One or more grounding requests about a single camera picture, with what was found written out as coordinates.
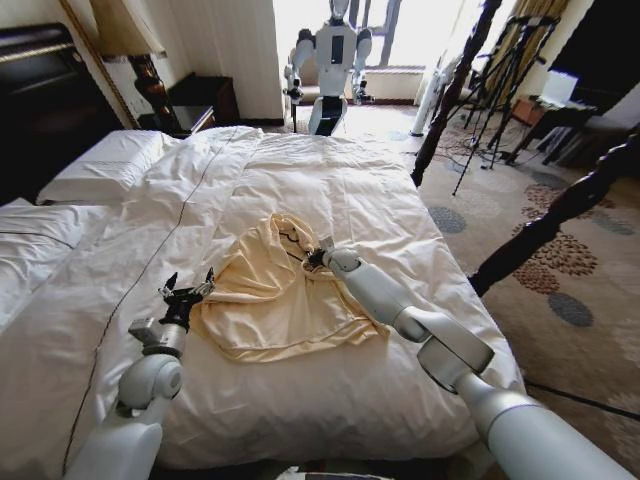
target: curtain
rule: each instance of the curtain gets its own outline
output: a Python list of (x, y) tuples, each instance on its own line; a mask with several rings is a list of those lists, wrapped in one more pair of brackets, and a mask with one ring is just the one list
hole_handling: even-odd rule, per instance
[[(532, 15), (558, 17), (562, 14), (562, 12), (564, 12), (568, 3), (569, 0), (518, 0), (518, 2), (513, 7), (511, 16), (522, 17), (525, 15)], [(522, 59), (520, 60), (518, 75), (522, 74), (527, 64), (535, 54), (538, 43), (540, 42), (540, 39), (544, 35), (545, 31), (546, 29), (541, 28), (536, 31), (529, 39), (527, 46), (525, 47)], [(511, 31), (504, 39), (502, 47), (493, 59), (493, 65), (496, 65), (504, 57), (504, 55), (514, 47), (516, 41), (518, 40), (518, 37), (519, 29), (512, 27)], [(502, 73), (504, 73), (505, 68), (506, 64), (498, 68), (495, 73), (493, 73), (487, 80), (486, 88), (488, 95), (491, 95), (493, 90), (498, 87), (498, 81)], [(506, 100), (507, 94), (509, 93), (509, 88), (510, 82), (507, 83), (504, 90), (502, 91), (498, 100), (498, 105), (501, 105)]]

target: yellow towel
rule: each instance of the yellow towel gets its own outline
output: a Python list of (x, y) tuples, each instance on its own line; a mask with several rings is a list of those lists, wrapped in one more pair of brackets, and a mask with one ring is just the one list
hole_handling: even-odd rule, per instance
[(236, 240), (216, 289), (191, 311), (191, 326), (240, 362), (272, 362), (342, 343), (387, 338), (332, 272), (309, 271), (311, 228), (273, 214)]

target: bed frame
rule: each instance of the bed frame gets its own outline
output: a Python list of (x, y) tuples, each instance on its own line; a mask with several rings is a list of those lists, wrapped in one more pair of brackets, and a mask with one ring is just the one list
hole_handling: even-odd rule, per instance
[(595, 170), (560, 193), (542, 217), (527, 223), (480, 265), (469, 277), (476, 293), (484, 295), (494, 283), (513, 273), (540, 247), (553, 240), (562, 223), (594, 207), (619, 176), (631, 171), (639, 157), (639, 133), (629, 136), (625, 144), (609, 150), (598, 161)]
[[(416, 157), (411, 173), (414, 184), (419, 187), (440, 136), (447, 126), (449, 114), (460, 98), (462, 85), (471, 69), (471, 62), (478, 54), (489, 33), (493, 16), (501, 0), (485, 0), (478, 21), (467, 39), (463, 54), (456, 65), (453, 78), (442, 96), (437, 115), (431, 122), (429, 132)], [(627, 143), (612, 148), (600, 159), (596, 169), (563, 191), (547, 212), (527, 223), (511, 240), (498, 248), (478, 270), (469, 277), (469, 282), (479, 296), (491, 286), (517, 270), (545, 243), (553, 240), (560, 225), (594, 207), (609, 191), (613, 182), (629, 173), (640, 156), (640, 136), (632, 134)]]
[(38, 192), (122, 124), (61, 23), (0, 30), (0, 205)]

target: floor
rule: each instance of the floor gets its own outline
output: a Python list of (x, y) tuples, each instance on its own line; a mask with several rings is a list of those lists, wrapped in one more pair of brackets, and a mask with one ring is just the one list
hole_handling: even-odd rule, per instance
[[(415, 112), (349, 107), (335, 135), (365, 138), (371, 148), (401, 155), (410, 172), (422, 143), (408, 135)], [(300, 132), (309, 114), (310, 107), (299, 107)], [(449, 122), (419, 194), (460, 267), (471, 273), (585, 172), (545, 167), (534, 148), (515, 167), (485, 170), (488, 162), (476, 156), (452, 196), (468, 155), (465, 114)], [(290, 132), (292, 124), (269, 130)], [(500, 149), (510, 150), (523, 134), (523, 126), (509, 124)], [(483, 302), (509, 340), (530, 395), (640, 476), (639, 187), (637, 179), (616, 182), (603, 202), (567, 222)]]

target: white humanoid robot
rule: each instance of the white humanoid robot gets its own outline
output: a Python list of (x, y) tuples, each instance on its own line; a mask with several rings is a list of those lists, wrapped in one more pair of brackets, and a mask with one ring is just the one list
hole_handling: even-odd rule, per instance
[(303, 95), (300, 90), (300, 68), (315, 53), (320, 96), (313, 104), (309, 119), (311, 135), (331, 135), (347, 112), (344, 84), (351, 67), (353, 102), (359, 105), (373, 101), (373, 97), (365, 91), (367, 81), (364, 78), (365, 60), (371, 53), (371, 31), (365, 28), (356, 34), (351, 25), (343, 20), (349, 0), (329, 0), (329, 3), (331, 18), (315, 36), (306, 28), (300, 30), (291, 64), (284, 70), (287, 88), (283, 93), (291, 98), (295, 122), (295, 108)]

